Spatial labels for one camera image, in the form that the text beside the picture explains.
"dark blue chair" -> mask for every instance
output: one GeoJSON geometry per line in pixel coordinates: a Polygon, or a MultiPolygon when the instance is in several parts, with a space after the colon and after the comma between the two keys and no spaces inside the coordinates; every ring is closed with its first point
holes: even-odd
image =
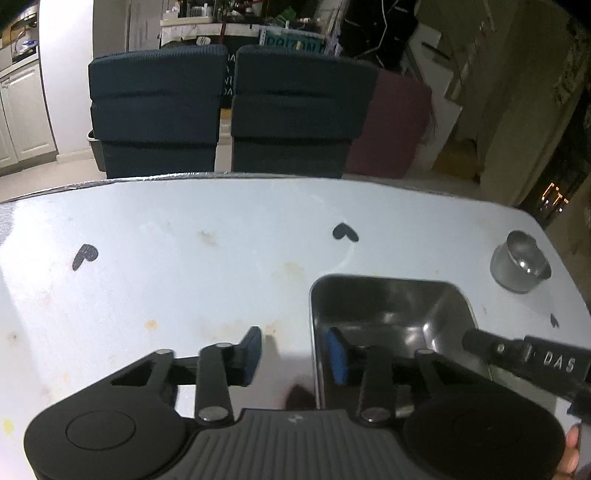
{"type": "Polygon", "coordinates": [[[94,59],[90,111],[107,177],[213,171],[227,60],[222,45],[94,59]]]}
{"type": "Polygon", "coordinates": [[[377,78],[378,69],[363,61],[240,48],[232,170],[340,178],[377,78]]]}

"white cabinet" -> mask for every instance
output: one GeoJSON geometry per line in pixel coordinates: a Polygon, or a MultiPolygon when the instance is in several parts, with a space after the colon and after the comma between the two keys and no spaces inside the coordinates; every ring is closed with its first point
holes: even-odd
{"type": "Polygon", "coordinates": [[[167,0],[131,0],[129,5],[129,51],[157,50],[160,20],[167,0]]]}
{"type": "Polygon", "coordinates": [[[55,151],[39,62],[26,65],[0,80],[0,95],[10,131],[8,139],[12,138],[18,161],[55,151]]]}
{"type": "Polygon", "coordinates": [[[8,167],[18,162],[17,152],[14,150],[4,112],[0,108],[0,168],[8,167]]]}

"kitchen cabinet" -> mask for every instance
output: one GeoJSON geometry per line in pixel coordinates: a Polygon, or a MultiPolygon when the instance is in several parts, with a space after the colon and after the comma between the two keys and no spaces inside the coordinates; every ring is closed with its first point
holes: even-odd
{"type": "Polygon", "coordinates": [[[0,109],[0,168],[14,165],[17,162],[17,152],[14,150],[14,145],[10,138],[6,117],[4,117],[4,113],[0,109]]]}
{"type": "Polygon", "coordinates": [[[2,78],[0,96],[18,161],[56,150],[38,61],[2,78]]]}

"stainless steel container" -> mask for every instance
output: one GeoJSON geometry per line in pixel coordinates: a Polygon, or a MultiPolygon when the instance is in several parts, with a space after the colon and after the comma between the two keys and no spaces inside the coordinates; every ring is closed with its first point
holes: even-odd
{"type": "Polygon", "coordinates": [[[497,283],[515,293],[528,293],[552,275],[552,269],[535,239],[513,230],[499,245],[491,260],[491,274],[497,283]]]}

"white table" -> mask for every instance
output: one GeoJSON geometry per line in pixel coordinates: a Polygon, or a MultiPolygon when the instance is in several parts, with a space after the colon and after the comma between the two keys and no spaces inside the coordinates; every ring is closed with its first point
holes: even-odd
{"type": "MultiPolygon", "coordinates": [[[[39,411],[158,348],[196,355],[258,325],[265,352],[253,387],[232,392],[235,410],[279,407],[295,382],[313,388],[309,292],[330,273],[448,281],[482,329],[591,347],[585,303],[526,213],[355,181],[179,177],[0,205],[2,478],[33,478],[22,435],[39,411]],[[332,237],[341,222],[358,243],[332,237]],[[489,273],[513,229],[553,271],[523,296],[489,273]],[[99,256],[73,271],[83,244],[99,256]]],[[[185,389],[177,409],[192,408],[185,389]]]]}

